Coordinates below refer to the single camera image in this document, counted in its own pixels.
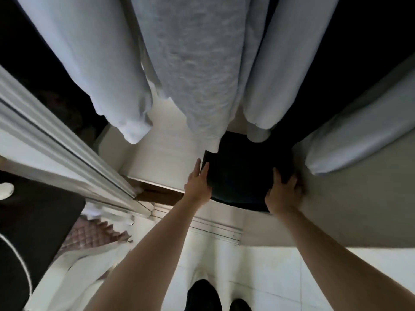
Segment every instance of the black shoe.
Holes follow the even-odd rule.
[[[252,311],[251,307],[243,299],[232,301],[229,311]]]

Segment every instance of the tile floor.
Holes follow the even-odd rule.
[[[129,232],[137,243],[153,226],[136,217]],[[352,249],[373,266],[415,292],[415,249]],[[331,310],[318,285],[293,247],[248,247],[190,231],[162,310],[184,310],[195,268],[207,271],[222,308],[243,298],[253,311]]]

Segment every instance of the person's right arm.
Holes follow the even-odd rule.
[[[348,251],[299,210],[296,178],[287,184],[274,169],[274,185],[265,203],[291,232],[324,296],[335,311],[415,310],[415,296],[406,288]]]

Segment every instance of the hand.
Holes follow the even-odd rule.
[[[274,173],[274,184],[265,196],[265,204],[271,214],[280,215],[286,211],[298,209],[301,203],[301,193],[296,190],[297,177],[293,175],[287,184],[281,182],[281,175],[276,168]]]
[[[200,171],[200,159],[196,161],[193,172],[187,178],[187,183],[184,185],[184,199],[195,203],[197,207],[209,202],[212,196],[212,188],[207,184],[207,173],[209,170],[209,163],[205,164],[202,171]]]

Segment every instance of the white round object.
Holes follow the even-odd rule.
[[[0,200],[4,200],[12,195],[14,192],[14,185],[8,182],[0,183]]]

